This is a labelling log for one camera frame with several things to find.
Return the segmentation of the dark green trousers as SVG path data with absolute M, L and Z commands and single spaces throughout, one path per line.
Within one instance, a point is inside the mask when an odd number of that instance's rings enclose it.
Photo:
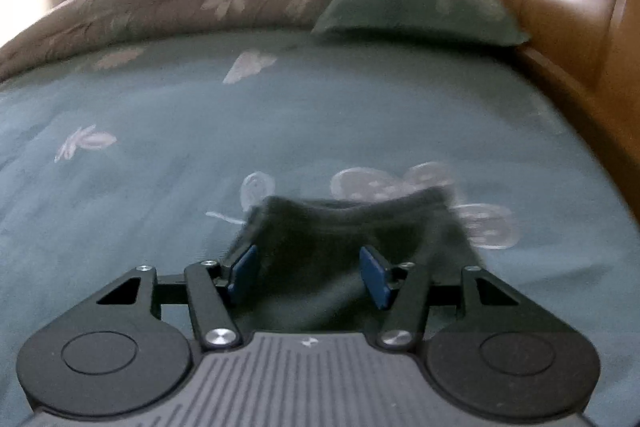
M 390 265 L 425 263 L 437 286 L 480 263 L 439 188 L 384 202 L 270 196 L 221 259 L 222 299 L 244 335 L 368 329 L 382 315 L 361 277 L 363 249 Z

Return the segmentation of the green floral bed sheet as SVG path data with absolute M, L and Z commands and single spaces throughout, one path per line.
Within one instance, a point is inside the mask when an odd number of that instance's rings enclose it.
M 491 57 L 300 31 L 111 48 L 1 88 L 1 421 L 29 413 L 21 344 L 137 265 L 224 253 L 262 196 L 436 180 L 509 211 L 486 267 L 587 335 L 588 407 L 639 421 L 639 230 L 584 137 Z

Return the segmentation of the green patterned pillow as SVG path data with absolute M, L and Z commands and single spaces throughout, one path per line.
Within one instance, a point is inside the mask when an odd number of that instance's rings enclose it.
M 348 30 L 416 32 L 495 46 L 528 41 L 502 0 L 330 0 L 314 32 Z

